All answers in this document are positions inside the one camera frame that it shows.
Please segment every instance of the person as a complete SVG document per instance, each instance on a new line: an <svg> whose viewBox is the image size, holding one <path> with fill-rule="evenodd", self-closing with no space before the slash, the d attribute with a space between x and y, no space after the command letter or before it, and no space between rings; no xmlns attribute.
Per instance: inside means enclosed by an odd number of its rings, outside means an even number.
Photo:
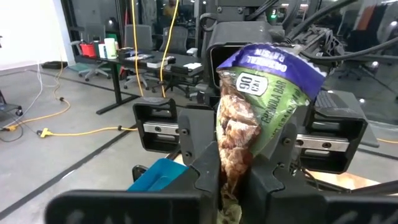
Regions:
<svg viewBox="0 0 398 224"><path fill-rule="evenodd" d="M163 15L169 17L170 19L173 18L174 10L177 6L175 5L175 0L169 0L169 4L166 5L163 9Z"/></svg>

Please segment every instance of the granola bar bag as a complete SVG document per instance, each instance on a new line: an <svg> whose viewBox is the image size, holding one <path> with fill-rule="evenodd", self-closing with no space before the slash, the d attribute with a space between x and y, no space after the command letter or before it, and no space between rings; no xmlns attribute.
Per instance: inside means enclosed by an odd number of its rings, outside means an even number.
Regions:
<svg viewBox="0 0 398 224"><path fill-rule="evenodd" d="M217 141L221 158L223 209L218 222L239 223L239 179L296 107L309 104L326 74L292 52L271 44L243 47L223 62Z"/></svg>

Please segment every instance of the purple label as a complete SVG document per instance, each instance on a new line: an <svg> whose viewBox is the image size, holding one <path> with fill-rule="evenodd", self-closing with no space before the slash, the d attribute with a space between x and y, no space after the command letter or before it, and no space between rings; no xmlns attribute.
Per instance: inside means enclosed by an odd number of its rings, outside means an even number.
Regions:
<svg viewBox="0 0 398 224"><path fill-rule="evenodd" d="M311 100L319 93L325 76L299 56L270 44L251 44L225 60L217 69L245 67L278 75L297 85Z"/></svg>

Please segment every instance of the wooden surface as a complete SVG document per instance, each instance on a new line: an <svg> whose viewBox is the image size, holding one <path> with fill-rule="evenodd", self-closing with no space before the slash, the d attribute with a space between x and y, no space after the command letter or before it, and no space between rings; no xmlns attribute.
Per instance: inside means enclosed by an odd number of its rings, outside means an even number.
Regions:
<svg viewBox="0 0 398 224"><path fill-rule="evenodd" d="M178 155L177 158L174 159L175 162L179 164L183 164L182 156ZM340 175L336 174L327 174L322 172L310 172L314 178L318 180L322 180L340 187L344 187L347 189L358 189L361 187L368 187L372 185L379 184L379 182L369 180L363 177L359 177L357 175L344 173Z"/></svg>

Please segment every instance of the concrete floor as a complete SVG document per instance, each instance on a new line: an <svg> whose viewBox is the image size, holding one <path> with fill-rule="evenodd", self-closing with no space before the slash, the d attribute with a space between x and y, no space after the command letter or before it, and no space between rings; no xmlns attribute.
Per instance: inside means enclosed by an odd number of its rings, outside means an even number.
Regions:
<svg viewBox="0 0 398 224"><path fill-rule="evenodd" d="M6 100L9 103L22 105L25 109L39 92L36 73L29 70L35 70L35 67L0 72L0 89ZM56 71L43 71L42 77L45 85L55 84L53 76L51 76L54 74ZM62 77L85 82L70 70L66 70ZM71 103L72 107L69 111L53 118L27 123L29 127L22 126L24 135L18 141L0 142L0 192L2 198L0 200L0 224L42 224L43 211L48 201L67 190L127 189L132 183L131 168L134 165L149 166L165 156L143 150L138 133L131 132L104 149L101 154L86 164L65 177L61 177L59 182L45 184L40 188L44 183L58 176L59 173L121 133L105 131L87 136L49 136L41 139L34 133L36 130L49 128L54 133L79 133L118 125L130 127L135 123L132 113L133 101L101 116L95 114L98 109L114 102L112 91L98 88L99 86L112 88L111 80L94 77L90 80L90 84L94 86L82 83L61 80L62 87L59 89L58 95L65 97ZM65 108L64 104L54 100L52 89L45 87L42 96L24 119L51 114ZM139 90L134 84L123 91L139 94ZM146 96L160 96L160 93L149 91L145 91L145 94ZM167 95L174 98L177 104L189 103L179 92ZM0 125L5 125L10 121L12 120L8 116L0 115ZM371 123L371 126L379 138L396 139L398 136L397 126L382 123ZM18 136L18 131L0 133L0 137L12 139ZM368 147L361 147L361 149L362 151L356 153L351 163L350 173L378 182L396 180L398 177L398 162L395 160L398 157L396 144L381 142L379 149ZM375 156L369 151L390 155L395 159ZM16 209L12 209L10 215L5 215L4 210L10 211L7 210L10 206Z"/></svg>

